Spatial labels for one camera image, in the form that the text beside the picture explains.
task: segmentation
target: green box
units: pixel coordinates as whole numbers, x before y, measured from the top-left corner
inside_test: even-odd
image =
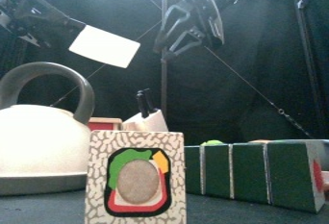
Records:
[[[231,158],[234,199],[270,204],[266,145],[237,143]]]
[[[184,146],[184,167],[186,192],[202,194],[200,146]]]
[[[204,146],[204,194],[230,198],[229,145]]]
[[[319,159],[306,142],[267,144],[273,205],[318,212],[323,205]]]

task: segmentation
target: gray table surface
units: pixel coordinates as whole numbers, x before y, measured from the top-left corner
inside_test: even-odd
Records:
[[[1,224],[83,224],[84,191],[0,197]],[[198,195],[186,195],[187,223],[329,223],[318,214]]]

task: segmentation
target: red object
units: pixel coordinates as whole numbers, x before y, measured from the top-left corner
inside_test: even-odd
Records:
[[[321,166],[315,161],[313,161],[313,177],[314,177],[315,189],[318,192],[322,192],[323,191],[322,172],[321,172]]]
[[[120,130],[122,120],[118,118],[91,117],[88,120],[88,129],[93,130]]]

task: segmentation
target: kettle handle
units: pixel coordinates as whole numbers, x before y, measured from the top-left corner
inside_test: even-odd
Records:
[[[57,74],[67,77],[79,87],[80,101],[73,118],[87,124],[93,112],[93,90],[80,73],[69,67],[52,62],[32,62],[12,69],[0,81],[0,110],[16,104],[19,93],[24,85],[36,77]]]

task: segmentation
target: black backdrop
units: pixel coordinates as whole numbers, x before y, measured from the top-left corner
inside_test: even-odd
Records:
[[[27,62],[57,62],[88,78],[96,95],[93,116],[127,119],[138,112],[135,93],[147,87],[159,107],[160,56],[151,49],[160,25],[160,0],[47,1],[88,25],[139,41],[138,55],[126,69],[103,66],[71,53],[63,47],[64,37],[51,49],[40,49],[1,29],[1,75]],[[310,0],[302,11],[310,27],[314,69],[305,55],[294,0],[239,0],[221,14],[225,45],[214,51],[216,57],[199,47],[168,62],[167,123],[171,131],[184,133],[186,144],[207,139],[307,138],[269,101],[314,137],[327,136],[325,4],[326,0]],[[24,88],[19,102],[51,105],[72,88],[57,76],[40,77]],[[57,107],[73,111],[76,103],[77,92],[72,91]]]

